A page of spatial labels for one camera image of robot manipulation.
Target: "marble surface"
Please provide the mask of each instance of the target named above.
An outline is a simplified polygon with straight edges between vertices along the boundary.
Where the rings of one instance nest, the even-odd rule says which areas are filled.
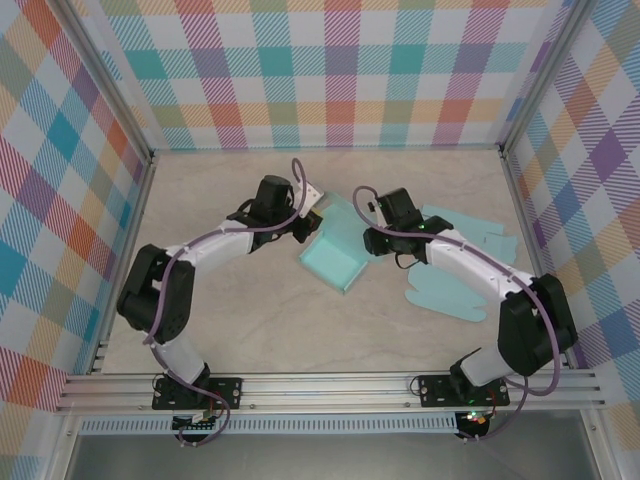
[[[531,271],[498,155],[489,150],[164,154],[136,251],[215,228],[264,175],[292,178],[294,155],[312,182],[347,199],[361,184],[380,193],[404,186],[418,206],[502,223],[520,238],[515,265]],[[497,310],[471,323],[414,306],[404,297],[407,272],[391,257],[369,265],[342,295],[300,265],[305,248],[282,238],[196,285],[187,331],[212,372],[440,370],[496,341]],[[143,337],[117,317],[103,372],[158,371]]]

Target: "beige tabletop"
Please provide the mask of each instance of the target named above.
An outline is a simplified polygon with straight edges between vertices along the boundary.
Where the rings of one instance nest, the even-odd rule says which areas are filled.
[[[347,199],[361,184],[380,193],[404,186],[417,206],[501,223],[506,235],[519,237],[516,267],[531,271],[497,152],[489,150],[162,155],[136,251],[214,229],[254,195],[264,175],[292,178],[294,155],[312,182]],[[442,370],[496,341],[495,310],[472,323],[409,303],[407,272],[391,257],[338,293],[299,263],[307,245],[282,238],[196,284],[187,331],[212,372]],[[103,372],[158,371],[143,337],[117,317]]]

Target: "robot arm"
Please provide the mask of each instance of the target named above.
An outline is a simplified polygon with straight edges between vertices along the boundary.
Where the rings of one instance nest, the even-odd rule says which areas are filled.
[[[540,314],[513,279],[522,281],[538,296],[549,314],[560,351],[564,352],[576,342],[576,329],[567,299],[554,276],[535,278],[484,252],[492,264],[480,259],[465,248],[471,244],[449,222],[438,216],[423,219],[404,188],[377,197],[375,204],[369,204],[369,209],[375,212],[378,226],[387,230],[437,236],[435,239],[402,238],[369,228],[364,233],[369,253],[413,255],[422,263],[452,273],[488,302],[500,305],[498,341],[463,357],[450,369],[451,385],[460,400],[469,398],[474,389],[507,375],[532,375],[553,359],[551,341]],[[510,276],[498,268],[508,271]]]
[[[162,359],[166,368],[184,382],[205,385],[210,373],[208,366],[184,331],[195,280],[287,233],[292,233],[298,242],[303,243],[322,221],[322,217],[313,210],[322,196],[322,191],[307,183],[304,204],[300,206],[301,189],[294,193],[288,180],[273,175],[264,177],[256,197],[229,215],[216,229],[217,235],[191,247],[176,245],[161,249],[146,245],[141,248],[118,299],[118,313],[134,329],[149,333],[160,298],[157,282],[162,280],[171,257],[183,249],[184,253],[171,269],[167,284],[163,285],[164,308],[152,348],[156,349],[156,356]],[[298,217],[289,225],[280,230],[264,231],[294,215],[299,206]]]

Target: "gray floor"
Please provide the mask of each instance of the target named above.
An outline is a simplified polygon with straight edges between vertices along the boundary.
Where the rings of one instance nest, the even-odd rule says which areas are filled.
[[[416,205],[438,205],[505,225],[522,238],[495,151],[299,152],[309,179],[350,199],[369,184],[404,186]],[[291,153],[161,156],[136,250],[169,246],[214,229],[266,174],[291,178]],[[187,330],[218,372],[392,371],[448,367],[495,342],[497,318],[470,323],[410,304],[407,273],[392,258],[370,265],[347,295],[299,263],[291,238],[230,262],[196,285]],[[531,270],[522,240],[516,266]],[[155,372],[142,334],[117,318],[105,373]]]
[[[70,480],[591,480],[580,414],[529,412],[483,445],[452,434],[223,435],[198,449],[171,437],[81,437]]]

